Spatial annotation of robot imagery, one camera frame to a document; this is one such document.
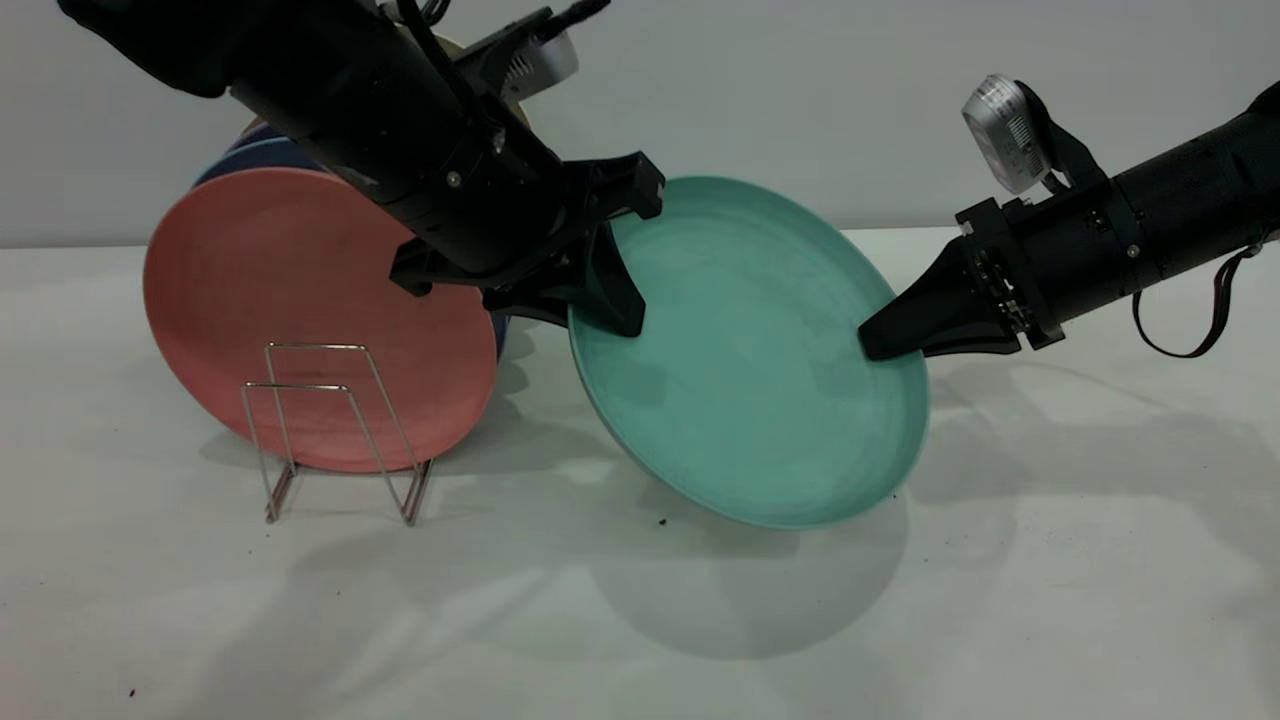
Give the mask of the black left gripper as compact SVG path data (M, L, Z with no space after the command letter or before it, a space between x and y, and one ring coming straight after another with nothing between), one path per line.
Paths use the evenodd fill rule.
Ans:
M666 177L644 154L562 161L513 105L576 70L568 45L486 45L438 60L403 46L360 83L346 179L410 228L393 279L415 293L474 284L484 307L567 328L570 307L614 334L646 305L611 219L649 219Z

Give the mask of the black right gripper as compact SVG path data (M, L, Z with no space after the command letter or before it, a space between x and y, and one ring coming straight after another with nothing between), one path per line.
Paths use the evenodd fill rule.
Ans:
M1149 179L1110 179L1037 205L993 199L956 217L965 228L927 270L858 331L865 355L1011 355L1064 340L1064 325L1162 279Z

